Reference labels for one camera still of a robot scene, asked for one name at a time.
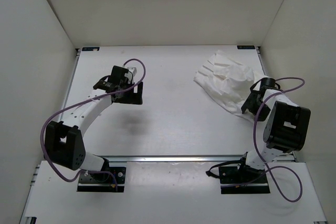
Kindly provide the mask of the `white pleated skirt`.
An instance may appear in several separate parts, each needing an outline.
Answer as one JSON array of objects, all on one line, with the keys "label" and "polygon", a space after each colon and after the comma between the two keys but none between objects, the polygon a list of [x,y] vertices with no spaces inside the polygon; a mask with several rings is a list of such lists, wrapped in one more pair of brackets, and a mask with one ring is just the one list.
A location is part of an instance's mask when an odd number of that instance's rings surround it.
[{"label": "white pleated skirt", "polygon": [[250,95],[250,87],[264,77],[219,50],[202,64],[194,81],[224,110],[253,122],[254,116],[250,112],[243,113],[241,107]]}]

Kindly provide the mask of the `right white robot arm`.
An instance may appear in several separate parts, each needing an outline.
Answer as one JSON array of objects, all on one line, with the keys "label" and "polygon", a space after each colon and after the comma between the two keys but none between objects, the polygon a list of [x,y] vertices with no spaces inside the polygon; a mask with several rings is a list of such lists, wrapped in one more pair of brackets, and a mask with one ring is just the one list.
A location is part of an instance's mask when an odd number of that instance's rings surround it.
[{"label": "right white robot arm", "polygon": [[245,153],[235,169],[239,181],[248,182],[276,157],[303,148],[311,111],[293,103],[275,79],[265,77],[253,84],[241,111],[254,116],[254,147],[257,147],[257,122],[266,125],[262,148]]}]

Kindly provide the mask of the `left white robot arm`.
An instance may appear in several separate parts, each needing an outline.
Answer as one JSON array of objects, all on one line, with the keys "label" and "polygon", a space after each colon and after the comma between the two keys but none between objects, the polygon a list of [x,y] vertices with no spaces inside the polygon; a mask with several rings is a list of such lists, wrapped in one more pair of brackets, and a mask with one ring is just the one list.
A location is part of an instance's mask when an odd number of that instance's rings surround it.
[{"label": "left white robot arm", "polygon": [[110,174],[108,160],[87,152],[83,137],[95,119],[112,104],[143,103],[143,81],[135,82],[136,73],[135,67],[113,66],[110,75],[93,86],[86,103],[76,105],[63,120],[50,121],[44,130],[45,159],[52,165],[84,170],[98,181],[106,180]]}]

